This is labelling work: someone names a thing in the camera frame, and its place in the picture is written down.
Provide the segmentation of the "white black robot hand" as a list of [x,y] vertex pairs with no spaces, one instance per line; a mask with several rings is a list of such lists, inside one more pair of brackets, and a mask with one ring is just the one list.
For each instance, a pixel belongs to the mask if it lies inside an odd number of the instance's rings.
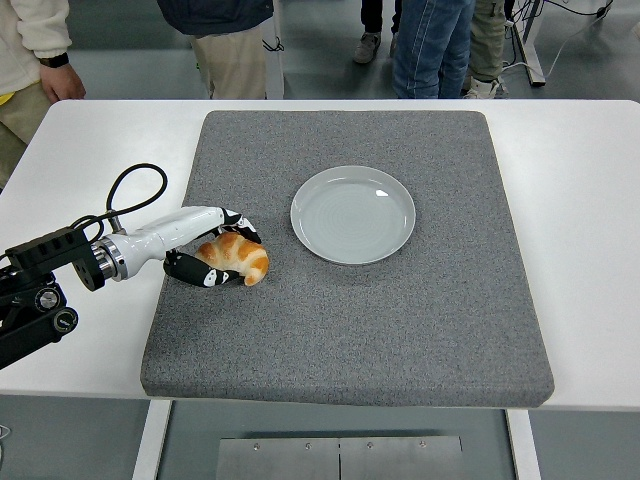
[[102,245],[117,281],[133,277],[156,259],[164,262],[168,276],[193,286],[213,287],[239,277],[253,286],[270,265],[253,225],[221,207],[183,207],[131,234],[108,235]]

